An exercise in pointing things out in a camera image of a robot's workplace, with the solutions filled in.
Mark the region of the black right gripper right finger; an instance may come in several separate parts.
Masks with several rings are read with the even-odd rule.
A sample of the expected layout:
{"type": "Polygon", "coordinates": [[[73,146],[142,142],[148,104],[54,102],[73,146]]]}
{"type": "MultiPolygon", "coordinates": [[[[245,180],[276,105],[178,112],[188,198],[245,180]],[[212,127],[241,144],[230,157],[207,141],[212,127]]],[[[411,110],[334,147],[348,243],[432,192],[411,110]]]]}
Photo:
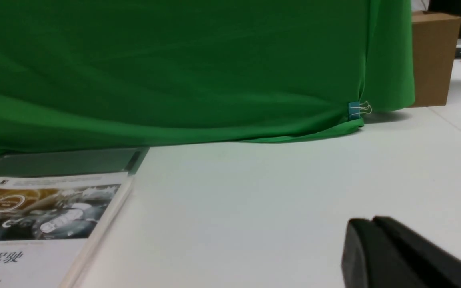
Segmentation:
{"type": "Polygon", "coordinates": [[[392,217],[376,216],[373,222],[426,286],[461,288],[460,259],[392,217]]]}

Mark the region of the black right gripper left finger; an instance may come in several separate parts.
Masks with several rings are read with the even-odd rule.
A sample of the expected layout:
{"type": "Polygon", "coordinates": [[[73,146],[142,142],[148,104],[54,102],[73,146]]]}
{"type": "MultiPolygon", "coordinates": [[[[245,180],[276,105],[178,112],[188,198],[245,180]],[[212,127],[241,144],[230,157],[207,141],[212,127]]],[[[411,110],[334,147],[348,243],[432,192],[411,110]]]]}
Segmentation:
{"type": "Polygon", "coordinates": [[[341,259],[346,288],[426,288],[372,221],[348,220],[341,259]]]}

